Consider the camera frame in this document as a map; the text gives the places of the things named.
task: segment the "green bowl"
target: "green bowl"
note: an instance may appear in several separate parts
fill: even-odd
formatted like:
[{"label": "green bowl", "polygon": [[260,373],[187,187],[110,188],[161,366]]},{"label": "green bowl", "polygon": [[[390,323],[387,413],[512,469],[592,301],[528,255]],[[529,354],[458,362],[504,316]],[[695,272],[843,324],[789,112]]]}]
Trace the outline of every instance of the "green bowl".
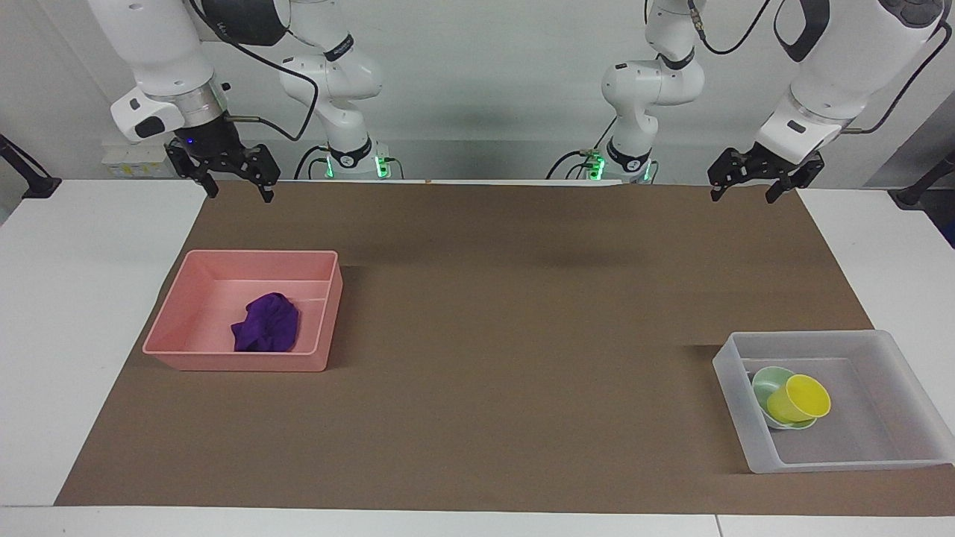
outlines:
[{"label": "green bowl", "polygon": [[779,430],[801,430],[808,429],[816,424],[815,419],[806,421],[779,421],[770,416],[766,410],[766,401],[776,390],[786,385],[786,380],[795,375],[792,371],[784,367],[769,366],[764,367],[753,375],[753,392],[756,394],[756,402],[763,411],[763,419],[766,424],[773,429]]}]

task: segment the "pink bin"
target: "pink bin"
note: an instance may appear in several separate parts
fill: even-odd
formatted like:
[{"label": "pink bin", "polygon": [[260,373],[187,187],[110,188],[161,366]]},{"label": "pink bin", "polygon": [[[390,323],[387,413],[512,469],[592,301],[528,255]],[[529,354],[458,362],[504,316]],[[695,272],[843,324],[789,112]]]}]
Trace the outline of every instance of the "pink bin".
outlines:
[{"label": "pink bin", "polygon": [[[245,305],[280,292],[299,310],[288,353],[236,353]],[[342,296],[334,251],[192,250],[142,350],[181,371],[324,371]]]}]

